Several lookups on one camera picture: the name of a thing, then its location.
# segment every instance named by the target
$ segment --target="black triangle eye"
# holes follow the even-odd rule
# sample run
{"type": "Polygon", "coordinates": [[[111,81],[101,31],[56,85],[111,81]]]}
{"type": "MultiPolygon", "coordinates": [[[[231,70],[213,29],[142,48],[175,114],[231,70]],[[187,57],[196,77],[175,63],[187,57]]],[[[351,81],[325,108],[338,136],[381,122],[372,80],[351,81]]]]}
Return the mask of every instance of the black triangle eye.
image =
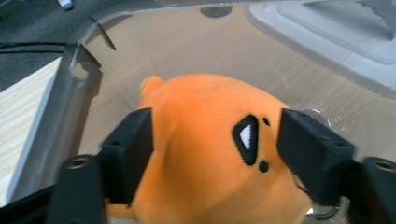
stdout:
{"type": "Polygon", "coordinates": [[[252,115],[246,116],[233,127],[233,140],[247,165],[257,159],[259,146],[259,121],[252,115]]]}

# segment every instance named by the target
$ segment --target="stuffed animal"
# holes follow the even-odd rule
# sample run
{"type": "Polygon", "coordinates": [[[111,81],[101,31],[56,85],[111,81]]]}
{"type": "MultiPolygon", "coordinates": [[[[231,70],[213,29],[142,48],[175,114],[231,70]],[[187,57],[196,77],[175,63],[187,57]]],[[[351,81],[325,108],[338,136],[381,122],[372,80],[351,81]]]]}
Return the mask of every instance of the stuffed animal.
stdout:
{"type": "Polygon", "coordinates": [[[154,151],[130,206],[139,223],[301,223],[310,200],[279,157],[282,107],[242,81],[194,74],[148,77],[139,108],[152,108],[154,151]]]}

